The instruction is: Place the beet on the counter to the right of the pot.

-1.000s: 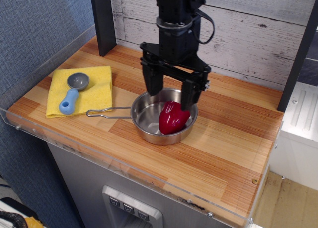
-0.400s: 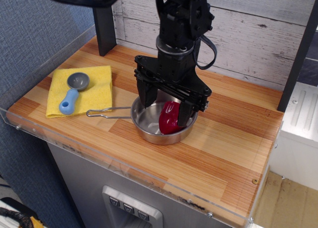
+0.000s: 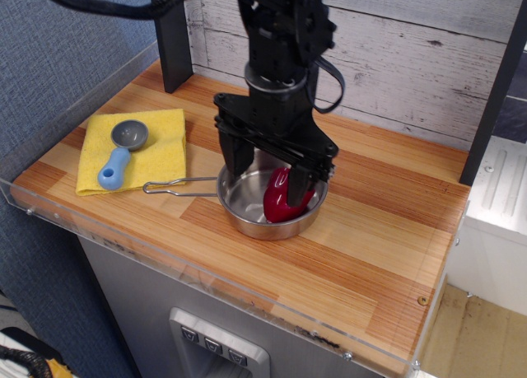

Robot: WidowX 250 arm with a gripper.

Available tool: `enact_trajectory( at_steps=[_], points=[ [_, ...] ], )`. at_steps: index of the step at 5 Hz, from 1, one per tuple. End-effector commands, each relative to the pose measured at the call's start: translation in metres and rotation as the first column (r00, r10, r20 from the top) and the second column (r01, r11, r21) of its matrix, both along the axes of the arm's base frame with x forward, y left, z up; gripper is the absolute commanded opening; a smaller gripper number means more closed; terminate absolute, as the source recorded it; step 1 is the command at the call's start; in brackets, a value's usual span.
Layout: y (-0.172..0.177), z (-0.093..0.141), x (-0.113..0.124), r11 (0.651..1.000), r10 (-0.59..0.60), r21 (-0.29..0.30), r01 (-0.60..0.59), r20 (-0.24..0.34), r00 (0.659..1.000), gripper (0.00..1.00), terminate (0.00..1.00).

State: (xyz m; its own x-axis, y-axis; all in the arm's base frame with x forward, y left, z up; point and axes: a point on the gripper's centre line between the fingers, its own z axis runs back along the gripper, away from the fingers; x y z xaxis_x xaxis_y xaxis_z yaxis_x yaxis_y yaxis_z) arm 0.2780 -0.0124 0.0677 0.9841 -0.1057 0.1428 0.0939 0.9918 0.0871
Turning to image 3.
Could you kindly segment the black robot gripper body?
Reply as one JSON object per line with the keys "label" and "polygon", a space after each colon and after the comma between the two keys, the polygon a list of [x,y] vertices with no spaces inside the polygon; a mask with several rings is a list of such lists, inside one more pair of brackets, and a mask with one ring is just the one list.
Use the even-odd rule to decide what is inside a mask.
{"label": "black robot gripper body", "polygon": [[282,94],[250,88],[248,96],[218,93],[218,132],[243,138],[290,166],[311,168],[319,180],[334,173],[338,147],[316,124],[304,88]]}

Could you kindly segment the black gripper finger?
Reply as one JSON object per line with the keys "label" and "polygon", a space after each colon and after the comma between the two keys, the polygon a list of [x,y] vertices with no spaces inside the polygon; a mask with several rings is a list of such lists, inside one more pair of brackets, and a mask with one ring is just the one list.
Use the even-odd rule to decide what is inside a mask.
{"label": "black gripper finger", "polygon": [[226,168],[233,176],[241,176],[254,161],[254,145],[223,131],[219,132],[219,143]]}
{"label": "black gripper finger", "polygon": [[288,175],[287,204],[289,207],[304,207],[312,199],[318,175],[302,164],[294,165]]}

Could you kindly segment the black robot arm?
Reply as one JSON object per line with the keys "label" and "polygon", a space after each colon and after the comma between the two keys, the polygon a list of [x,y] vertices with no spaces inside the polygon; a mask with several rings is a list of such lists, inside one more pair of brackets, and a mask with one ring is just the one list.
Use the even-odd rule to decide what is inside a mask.
{"label": "black robot arm", "polygon": [[337,26],[322,0],[237,0],[249,38],[247,96],[218,93],[216,126],[229,172],[241,176],[259,149],[290,165],[287,202],[333,174],[337,145],[316,125],[319,70],[343,84],[322,55]]}

